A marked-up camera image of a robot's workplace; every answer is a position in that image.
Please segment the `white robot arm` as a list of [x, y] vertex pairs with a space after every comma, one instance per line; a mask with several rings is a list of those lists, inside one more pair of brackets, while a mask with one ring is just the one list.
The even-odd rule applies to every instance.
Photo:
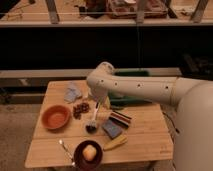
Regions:
[[213, 81], [183, 77], [116, 76], [108, 62], [86, 78], [95, 101], [109, 92], [166, 104], [176, 109], [174, 171], [213, 171]]

